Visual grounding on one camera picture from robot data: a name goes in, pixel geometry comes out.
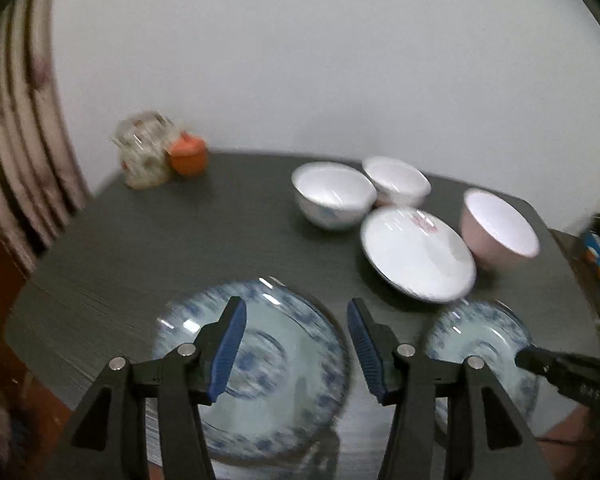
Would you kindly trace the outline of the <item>large blue floral plate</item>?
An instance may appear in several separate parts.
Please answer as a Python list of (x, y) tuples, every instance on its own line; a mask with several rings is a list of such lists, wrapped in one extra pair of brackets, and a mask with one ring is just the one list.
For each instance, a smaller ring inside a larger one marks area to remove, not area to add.
[(245, 301), (247, 323), (224, 393), (200, 410), (210, 454), (260, 462), (299, 452), (334, 420), (349, 389), (346, 345), (314, 301), (268, 278), (212, 286), (168, 304), (152, 355), (194, 340), (233, 296)]

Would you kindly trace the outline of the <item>small blue floral plate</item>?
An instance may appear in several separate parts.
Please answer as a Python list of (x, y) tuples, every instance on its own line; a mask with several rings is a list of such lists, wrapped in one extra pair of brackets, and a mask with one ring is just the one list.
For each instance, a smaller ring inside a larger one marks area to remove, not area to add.
[(525, 420), (539, 393), (539, 378), (517, 366), (519, 351), (532, 345), (520, 318), (499, 301), (462, 299), (434, 315), (422, 348), (431, 359), (461, 363), (478, 356), (492, 370)]

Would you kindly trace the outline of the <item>white plate pink roses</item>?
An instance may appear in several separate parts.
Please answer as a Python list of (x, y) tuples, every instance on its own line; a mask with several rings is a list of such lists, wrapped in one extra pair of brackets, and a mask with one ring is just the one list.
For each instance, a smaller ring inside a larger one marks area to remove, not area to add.
[(382, 207), (362, 223), (372, 267), (400, 292), (433, 304), (463, 298), (477, 278), (474, 256), (445, 222), (412, 207)]

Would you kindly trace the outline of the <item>large pink bowl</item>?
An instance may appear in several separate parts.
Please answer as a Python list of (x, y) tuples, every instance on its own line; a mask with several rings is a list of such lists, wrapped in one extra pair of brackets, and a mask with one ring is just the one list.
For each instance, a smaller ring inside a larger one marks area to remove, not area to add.
[(502, 198), (478, 188), (464, 193), (460, 235), (483, 270), (508, 269), (540, 253), (539, 237), (526, 218)]

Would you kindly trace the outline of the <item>white bowl pink base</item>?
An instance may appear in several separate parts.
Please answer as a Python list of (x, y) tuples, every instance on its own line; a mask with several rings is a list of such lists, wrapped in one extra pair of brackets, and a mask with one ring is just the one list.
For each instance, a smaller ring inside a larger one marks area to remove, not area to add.
[(378, 205), (417, 208), (431, 193), (429, 180), (400, 159), (370, 156), (362, 161), (362, 168), (376, 188)]

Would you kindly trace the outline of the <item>white bowl blue print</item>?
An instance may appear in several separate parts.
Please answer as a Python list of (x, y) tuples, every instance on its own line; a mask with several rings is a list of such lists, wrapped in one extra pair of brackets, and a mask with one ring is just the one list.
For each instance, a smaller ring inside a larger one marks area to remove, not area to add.
[(296, 203), (304, 218), (327, 231), (357, 226), (377, 200), (362, 172), (336, 162), (309, 162), (291, 175)]

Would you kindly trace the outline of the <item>dark side cabinet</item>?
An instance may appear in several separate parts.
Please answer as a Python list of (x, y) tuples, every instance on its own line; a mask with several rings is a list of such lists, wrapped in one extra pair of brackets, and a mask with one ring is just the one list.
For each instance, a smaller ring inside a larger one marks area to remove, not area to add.
[(585, 298), (591, 306), (594, 316), (594, 324), (600, 333), (600, 279), (594, 272), (594, 268), (585, 259), (585, 247), (579, 237), (568, 233), (550, 229), (550, 234), (556, 240), (562, 254), (576, 276), (577, 281), (585, 294)]

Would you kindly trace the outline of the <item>orange lidded cup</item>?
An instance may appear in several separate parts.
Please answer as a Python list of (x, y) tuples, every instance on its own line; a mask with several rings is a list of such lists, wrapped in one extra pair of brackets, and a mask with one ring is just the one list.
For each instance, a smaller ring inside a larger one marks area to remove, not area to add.
[(172, 169), (181, 177), (199, 176), (208, 167), (208, 146), (201, 136), (182, 131), (166, 152)]

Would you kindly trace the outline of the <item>floral ceramic teapot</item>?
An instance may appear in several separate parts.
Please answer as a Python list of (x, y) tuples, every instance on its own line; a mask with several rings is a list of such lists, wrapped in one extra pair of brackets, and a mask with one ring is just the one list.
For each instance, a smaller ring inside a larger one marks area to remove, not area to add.
[(174, 122), (158, 112), (141, 112), (119, 122), (111, 140), (119, 150), (123, 177), (129, 188), (146, 190), (171, 179), (166, 149), (177, 136)]

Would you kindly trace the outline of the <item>beige patterned curtain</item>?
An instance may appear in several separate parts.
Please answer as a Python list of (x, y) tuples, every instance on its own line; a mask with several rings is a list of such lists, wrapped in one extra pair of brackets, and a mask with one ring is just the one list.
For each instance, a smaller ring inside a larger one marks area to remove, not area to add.
[(84, 208), (52, 55), (52, 0), (0, 1), (0, 241), (31, 273)]

